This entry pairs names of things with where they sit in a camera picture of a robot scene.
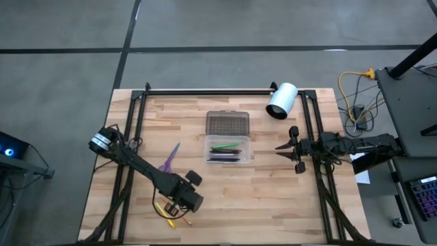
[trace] computer keyboard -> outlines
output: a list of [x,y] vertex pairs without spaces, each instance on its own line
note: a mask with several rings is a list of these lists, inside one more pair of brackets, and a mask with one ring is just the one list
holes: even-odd
[[410,186],[424,220],[437,219],[437,176],[410,182]]

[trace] clear plastic box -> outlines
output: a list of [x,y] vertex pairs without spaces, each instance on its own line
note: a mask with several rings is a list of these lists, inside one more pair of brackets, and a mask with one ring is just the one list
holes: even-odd
[[[223,144],[238,144],[238,146],[228,147],[226,149],[241,150],[238,153],[238,161],[209,161],[210,151],[212,146]],[[224,136],[224,135],[207,135],[205,137],[205,148],[203,149],[203,158],[206,163],[231,163],[231,164],[247,164],[251,160],[251,140],[247,136]]]

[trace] wooden table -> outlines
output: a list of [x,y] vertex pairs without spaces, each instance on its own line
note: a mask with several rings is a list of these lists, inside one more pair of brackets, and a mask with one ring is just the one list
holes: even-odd
[[[324,130],[343,133],[333,89],[316,92]],[[107,125],[117,123],[124,129],[130,93],[131,90],[114,91]],[[201,175],[203,182],[197,190],[205,198],[199,211],[186,216],[193,226],[177,220],[173,230],[152,208],[151,182],[135,172],[125,243],[325,243],[311,158],[304,159],[307,171],[298,175],[294,163],[275,155],[274,150],[289,140],[290,126],[299,127],[300,138],[307,137],[302,101],[296,99],[288,119],[276,120],[265,111],[269,100],[269,96],[149,96],[139,155],[158,167],[180,141],[173,171],[184,176],[193,169]],[[313,116],[311,103],[309,108]],[[203,161],[206,113],[210,110],[249,112],[249,164]],[[99,157],[96,166],[106,161]],[[89,236],[108,211],[115,170],[116,164],[112,163],[94,174],[79,239]],[[334,176],[341,208],[361,234],[369,237],[352,166],[336,166]],[[332,213],[330,218],[335,232]]]

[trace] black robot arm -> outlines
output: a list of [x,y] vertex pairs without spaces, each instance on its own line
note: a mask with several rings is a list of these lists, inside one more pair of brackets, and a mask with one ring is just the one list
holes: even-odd
[[397,140],[390,134],[352,139],[342,137],[339,133],[323,132],[320,133],[317,141],[309,139],[298,141],[298,127],[292,126],[289,135],[290,140],[288,143],[276,149],[282,150],[294,147],[292,152],[278,152],[277,154],[297,161],[296,173],[301,173],[301,170],[305,170],[305,164],[301,161],[301,156],[319,156],[325,161],[338,161],[338,156],[366,153],[352,162],[354,164],[354,171],[357,174],[369,169],[373,165],[403,154]]
[[136,148],[128,146],[123,135],[116,129],[101,128],[88,143],[89,148],[96,154],[111,159],[119,165],[129,165],[140,174],[149,178],[160,194],[169,198],[173,204],[167,204],[165,210],[176,216],[178,205],[180,208],[196,212],[203,202],[203,197],[195,192],[193,185],[200,185],[202,178],[194,171],[189,171],[186,179],[177,175],[162,172],[152,164],[142,159],[134,151]]

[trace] concrete floor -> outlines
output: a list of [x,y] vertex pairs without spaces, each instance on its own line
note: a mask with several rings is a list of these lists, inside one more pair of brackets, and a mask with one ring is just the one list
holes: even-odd
[[[134,0],[2,0],[0,49],[122,48]],[[143,0],[132,47],[420,44],[436,32],[427,1]],[[130,54],[121,88],[333,87],[343,71],[394,66],[409,50]],[[120,54],[0,55],[0,131],[35,145],[52,180],[26,190],[13,245],[75,241],[96,156],[87,142],[104,124]],[[434,63],[432,53],[422,64]],[[347,94],[356,77],[343,81]],[[360,88],[373,85],[362,80]],[[363,92],[367,104],[377,89]],[[396,134],[385,106],[367,135]],[[394,197],[360,187],[372,238],[420,245],[395,229]]]

